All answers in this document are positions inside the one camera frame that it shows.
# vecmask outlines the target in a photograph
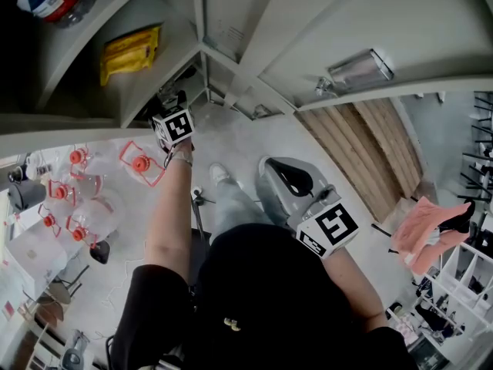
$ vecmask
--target yellow package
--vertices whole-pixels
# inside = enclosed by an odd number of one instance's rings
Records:
[[[159,26],[105,44],[100,62],[101,86],[116,72],[135,72],[153,65]]]

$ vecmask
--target hand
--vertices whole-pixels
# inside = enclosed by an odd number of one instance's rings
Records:
[[[188,137],[185,140],[177,143],[175,145],[174,151],[175,152],[183,151],[183,152],[192,153],[192,139],[190,139],[190,137]]]

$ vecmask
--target pink cloth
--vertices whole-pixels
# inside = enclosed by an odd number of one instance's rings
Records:
[[[409,254],[416,255],[407,266],[416,274],[425,273],[440,254],[469,237],[469,234],[449,230],[440,234],[440,240],[435,245],[426,245],[431,232],[439,224],[462,215],[469,205],[464,203],[453,208],[442,208],[422,197],[392,235],[392,249],[399,252],[401,259]]]

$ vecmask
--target red lid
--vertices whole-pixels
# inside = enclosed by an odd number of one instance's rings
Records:
[[[43,222],[45,223],[46,227],[51,227],[55,224],[55,218],[50,214],[47,217],[43,218]]]
[[[84,151],[81,149],[72,151],[70,153],[70,161],[74,164],[81,163],[85,159]]]
[[[72,236],[74,237],[75,241],[80,241],[86,237],[86,232],[84,231],[84,229],[77,227],[72,233]]]
[[[67,191],[65,190],[64,187],[58,187],[55,190],[55,197],[57,199],[65,199],[65,196],[67,196]]]
[[[151,166],[151,162],[147,156],[141,155],[134,158],[132,161],[132,168],[137,173],[143,173],[144,171],[147,171],[150,166]]]

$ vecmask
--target black shirt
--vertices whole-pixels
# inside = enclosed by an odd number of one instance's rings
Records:
[[[247,224],[213,242],[194,301],[174,271],[134,270],[112,366],[155,365],[181,344],[183,368],[417,368],[398,332],[358,326],[315,254],[287,230]]]

